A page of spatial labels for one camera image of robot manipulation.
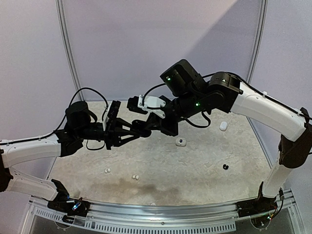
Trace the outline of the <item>black earbud charging case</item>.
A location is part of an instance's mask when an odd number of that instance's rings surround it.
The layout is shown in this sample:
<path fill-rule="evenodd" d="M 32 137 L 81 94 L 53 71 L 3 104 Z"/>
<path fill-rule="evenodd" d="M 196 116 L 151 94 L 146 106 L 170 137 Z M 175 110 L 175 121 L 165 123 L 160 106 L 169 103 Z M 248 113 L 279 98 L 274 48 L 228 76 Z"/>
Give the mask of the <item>black earbud charging case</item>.
<path fill-rule="evenodd" d="M 140 137 L 147 138 L 152 134 L 152 131 L 147 129 L 146 122 L 143 120 L 133 120 L 131 130 L 138 134 Z"/>

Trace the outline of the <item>white stem earbud charging case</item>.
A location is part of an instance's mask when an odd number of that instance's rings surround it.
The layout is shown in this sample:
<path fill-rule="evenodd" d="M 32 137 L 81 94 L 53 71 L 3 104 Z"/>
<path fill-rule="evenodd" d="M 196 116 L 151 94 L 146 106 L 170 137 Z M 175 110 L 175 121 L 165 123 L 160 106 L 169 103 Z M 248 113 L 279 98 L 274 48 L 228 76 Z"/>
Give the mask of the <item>white stem earbud charging case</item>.
<path fill-rule="evenodd" d="M 185 138 L 177 138 L 175 141 L 175 145 L 178 147 L 185 147 L 187 144 L 187 140 Z"/>

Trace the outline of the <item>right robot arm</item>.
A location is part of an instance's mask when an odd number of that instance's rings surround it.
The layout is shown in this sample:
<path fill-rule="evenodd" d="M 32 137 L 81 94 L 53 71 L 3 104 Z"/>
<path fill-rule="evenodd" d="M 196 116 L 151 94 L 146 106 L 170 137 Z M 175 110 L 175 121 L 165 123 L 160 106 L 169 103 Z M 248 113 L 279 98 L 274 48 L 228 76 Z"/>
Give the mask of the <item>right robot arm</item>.
<path fill-rule="evenodd" d="M 295 110 L 231 72 L 216 72 L 205 81 L 185 59 L 160 77 L 174 99 L 144 94 L 139 97 L 138 107 L 157 116 L 161 130 L 168 135 L 177 135 L 179 121 L 197 113 L 210 113 L 213 109 L 249 117 L 280 133 L 278 161 L 263 182 L 259 197 L 252 202 L 255 212 L 263 212 L 291 171 L 302 166 L 310 153 L 312 126 L 307 110 Z"/>

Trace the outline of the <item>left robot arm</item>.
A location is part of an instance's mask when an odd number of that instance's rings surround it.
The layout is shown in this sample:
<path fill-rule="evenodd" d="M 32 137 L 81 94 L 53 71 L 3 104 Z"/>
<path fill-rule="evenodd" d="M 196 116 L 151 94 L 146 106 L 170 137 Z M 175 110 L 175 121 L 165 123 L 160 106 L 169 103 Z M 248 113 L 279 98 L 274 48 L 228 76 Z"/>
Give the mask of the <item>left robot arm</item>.
<path fill-rule="evenodd" d="M 64 129 L 47 136 L 6 141 L 0 150 L 0 190 L 33 195 L 52 201 L 61 211 L 73 204 L 58 180 L 43 180 L 16 171 L 17 164 L 49 157 L 71 156 L 83 147 L 84 140 L 103 141 L 107 149 L 119 147 L 140 137 L 149 137 L 140 121 L 128 123 L 117 117 L 120 101 L 113 101 L 105 110 L 102 121 L 89 110 L 85 101 L 71 104 L 65 110 Z"/>

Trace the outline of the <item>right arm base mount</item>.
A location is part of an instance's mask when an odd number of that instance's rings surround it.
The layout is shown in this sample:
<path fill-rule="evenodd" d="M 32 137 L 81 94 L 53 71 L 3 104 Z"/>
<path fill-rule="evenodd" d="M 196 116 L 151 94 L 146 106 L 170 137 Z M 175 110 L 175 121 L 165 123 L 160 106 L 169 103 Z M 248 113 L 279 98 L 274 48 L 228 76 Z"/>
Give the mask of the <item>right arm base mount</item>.
<path fill-rule="evenodd" d="M 276 197 L 257 197 L 253 199 L 239 201 L 236 204 L 239 217 L 246 217 L 273 211 L 277 208 Z"/>

